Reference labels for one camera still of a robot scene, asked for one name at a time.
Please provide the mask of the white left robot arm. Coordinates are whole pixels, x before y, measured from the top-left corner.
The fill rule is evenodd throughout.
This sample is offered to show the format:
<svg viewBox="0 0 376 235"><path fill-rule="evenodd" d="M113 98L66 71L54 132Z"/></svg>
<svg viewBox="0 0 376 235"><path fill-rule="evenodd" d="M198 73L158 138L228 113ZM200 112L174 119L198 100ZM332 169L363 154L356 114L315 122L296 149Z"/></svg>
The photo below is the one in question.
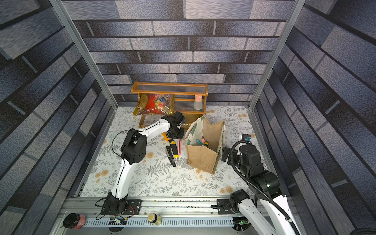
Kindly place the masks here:
<svg viewBox="0 0 376 235"><path fill-rule="evenodd" d="M122 215L130 206L126 200L132 174L136 164L143 161L146 156L147 142L153 138L165 134L167 142L166 154L173 167L175 161L179 159L177 140L184 137L184 129L181 125L184 123L184 115L176 112L173 115L165 115L151 125L135 130L127 130L127 135L120 148L122 159L116 184L108 193L101 207L101 215Z"/></svg>

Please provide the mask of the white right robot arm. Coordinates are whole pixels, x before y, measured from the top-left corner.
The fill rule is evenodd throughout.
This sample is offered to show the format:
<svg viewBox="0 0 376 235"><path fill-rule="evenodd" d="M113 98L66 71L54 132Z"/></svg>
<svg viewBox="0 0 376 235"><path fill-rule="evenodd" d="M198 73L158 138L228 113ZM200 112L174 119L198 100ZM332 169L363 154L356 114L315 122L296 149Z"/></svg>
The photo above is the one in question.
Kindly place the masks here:
<svg viewBox="0 0 376 235"><path fill-rule="evenodd" d="M235 220L234 230L243 232L253 227L259 235L299 235L301 231L280 189L279 178L264 169L256 147L244 140L236 142L229 162L254 194L251 197L245 190L238 190L230 195L227 206L242 215Z"/></svg>

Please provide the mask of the black yellow box cutter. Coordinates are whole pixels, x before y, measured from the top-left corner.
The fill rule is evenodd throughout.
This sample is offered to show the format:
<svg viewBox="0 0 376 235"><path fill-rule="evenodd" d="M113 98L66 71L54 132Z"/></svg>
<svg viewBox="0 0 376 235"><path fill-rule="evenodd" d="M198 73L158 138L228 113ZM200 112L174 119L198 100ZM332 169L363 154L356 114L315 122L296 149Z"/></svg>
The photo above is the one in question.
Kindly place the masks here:
<svg viewBox="0 0 376 235"><path fill-rule="evenodd" d="M175 160L174 160L174 156L172 154L172 149L170 146L166 146L165 148L165 151L166 151L166 155L170 161L170 164L173 166L173 167L176 167L176 163L175 163Z"/></svg>

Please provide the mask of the green jute Christmas bag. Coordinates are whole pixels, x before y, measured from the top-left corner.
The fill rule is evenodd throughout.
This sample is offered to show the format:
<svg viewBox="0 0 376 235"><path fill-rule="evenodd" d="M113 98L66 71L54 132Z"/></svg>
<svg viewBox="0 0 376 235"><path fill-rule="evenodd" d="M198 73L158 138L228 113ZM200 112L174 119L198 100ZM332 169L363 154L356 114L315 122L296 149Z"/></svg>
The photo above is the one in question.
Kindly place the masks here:
<svg viewBox="0 0 376 235"><path fill-rule="evenodd" d="M188 164L214 175L225 145L225 130L225 120L211 124L206 116L197 119L185 134ZM204 139L209 146L199 145L197 139Z"/></svg>

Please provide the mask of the pink snap-off cutter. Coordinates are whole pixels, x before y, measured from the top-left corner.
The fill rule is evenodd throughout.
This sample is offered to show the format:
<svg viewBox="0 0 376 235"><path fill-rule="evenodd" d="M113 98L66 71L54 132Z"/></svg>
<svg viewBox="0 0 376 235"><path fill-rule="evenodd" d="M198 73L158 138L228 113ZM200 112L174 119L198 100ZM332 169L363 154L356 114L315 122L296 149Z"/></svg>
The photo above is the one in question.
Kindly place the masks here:
<svg viewBox="0 0 376 235"><path fill-rule="evenodd" d="M177 152L178 152L178 155L181 155L181 152L182 152L182 140L181 139L177 140Z"/></svg>

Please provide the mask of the orange handled utility knife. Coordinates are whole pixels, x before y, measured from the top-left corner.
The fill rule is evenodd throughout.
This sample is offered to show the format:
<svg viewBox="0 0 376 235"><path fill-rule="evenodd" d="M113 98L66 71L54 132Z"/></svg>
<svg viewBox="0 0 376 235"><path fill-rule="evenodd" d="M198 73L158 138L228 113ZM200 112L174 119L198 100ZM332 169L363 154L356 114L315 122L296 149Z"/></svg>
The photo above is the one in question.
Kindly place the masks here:
<svg viewBox="0 0 376 235"><path fill-rule="evenodd" d="M174 157L174 159L179 159L179 154L178 154L178 148L177 148L177 144L176 144L176 141L174 139L171 139L167 136L167 133L164 132L163 134L163 137L164 139L169 142L170 144L170 147L171 147L171 151L172 151L172 155Z"/></svg>

